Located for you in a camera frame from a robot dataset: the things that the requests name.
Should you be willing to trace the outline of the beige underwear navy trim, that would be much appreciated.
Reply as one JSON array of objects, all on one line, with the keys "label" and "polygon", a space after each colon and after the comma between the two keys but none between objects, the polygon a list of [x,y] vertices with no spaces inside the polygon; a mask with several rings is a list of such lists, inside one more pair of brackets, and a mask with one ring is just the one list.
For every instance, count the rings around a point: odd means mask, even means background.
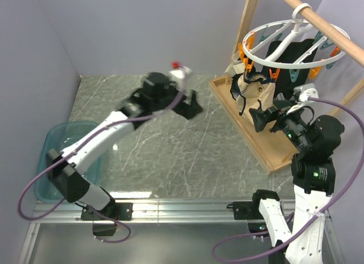
[{"label": "beige underwear navy trim", "polygon": [[261,72],[245,71],[232,81],[230,94],[236,103],[238,115],[252,125],[253,118],[249,109],[266,110],[273,104],[276,84],[274,79]]}]

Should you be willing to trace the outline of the white round clip hanger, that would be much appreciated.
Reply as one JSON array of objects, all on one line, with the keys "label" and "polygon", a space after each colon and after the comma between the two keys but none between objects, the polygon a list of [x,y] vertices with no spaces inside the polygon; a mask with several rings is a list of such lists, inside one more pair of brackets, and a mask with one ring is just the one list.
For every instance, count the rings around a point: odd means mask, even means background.
[{"label": "white round clip hanger", "polygon": [[[325,34],[323,34],[322,31],[318,30],[311,46],[305,48],[303,53],[301,53],[301,55],[295,61],[291,63],[281,63],[278,61],[278,58],[281,57],[284,52],[288,51],[289,45],[291,45],[298,37],[314,29],[314,25],[311,22],[297,17],[299,11],[305,9],[311,9],[311,6],[307,3],[302,3],[294,9],[292,12],[292,18],[290,20],[271,22],[250,31],[241,42],[243,44],[245,56],[251,59],[254,63],[276,69],[308,69],[318,68],[324,65],[331,66],[340,58],[342,58],[345,53],[339,47],[336,47],[327,59],[308,63],[304,62],[304,60],[308,56],[312,55],[316,49],[320,48],[324,50],[334,44],[333,40],[329,39]],[[255,34],[257,32],[264,32],[266,29],[277,25],[281,25],[281,27],[269,36],[263,36],[262,40],[260,40],[256,46],[254,45]],[[262,59],[255,55],[255,53],[266,46],[269,41],[278,41],[279,36],[281,36],[283,32],[289,27],[292,27],[291,32],[280,42],[278,47],[269,56],[267,56],[265,59]]]}]

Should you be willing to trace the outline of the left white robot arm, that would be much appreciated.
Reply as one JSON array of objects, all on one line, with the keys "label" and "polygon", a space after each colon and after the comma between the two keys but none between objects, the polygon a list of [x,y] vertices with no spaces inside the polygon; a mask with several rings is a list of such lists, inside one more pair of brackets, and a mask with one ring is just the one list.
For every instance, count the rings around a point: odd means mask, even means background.
[{"label": "left white robot arm", "polygon": [[81,202],[103,219],[116,219],[118,207],[103,188],[84,178],[84,173],[105,151],[145,122],[169,110],[192,119],[202,112],[196,91],[186,102],[187,79],[191,69],[178,67],[168,74],[150,72],[106,119],[76,143],[61,151],[47,153],[48,180],[69,203]]}]

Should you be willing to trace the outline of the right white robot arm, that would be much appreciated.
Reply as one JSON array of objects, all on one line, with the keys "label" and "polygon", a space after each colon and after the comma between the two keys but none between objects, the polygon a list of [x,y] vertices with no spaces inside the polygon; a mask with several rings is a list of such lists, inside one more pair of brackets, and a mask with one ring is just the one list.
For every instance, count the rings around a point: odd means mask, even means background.
[{"label": "right white robot arm", "polygon": [[252,196],[251,213],[264,218],[272,248],[303,230],[294,241],[270,254],[269,263],[322,263],[325,213],[320,209],[333,196],[336,171],[331,155],[340,145],[345,127],[330,115],[305,123],[301,119],[304,109],[305,106],[295,106],[291,101],[276,101],[266,110],[249,110],[255,131],[262,131],[274,121],[270,132],[282,131],[297,149],[291,161],[295,192],[293,227],[288,227],[276,192],[259,189]]}]

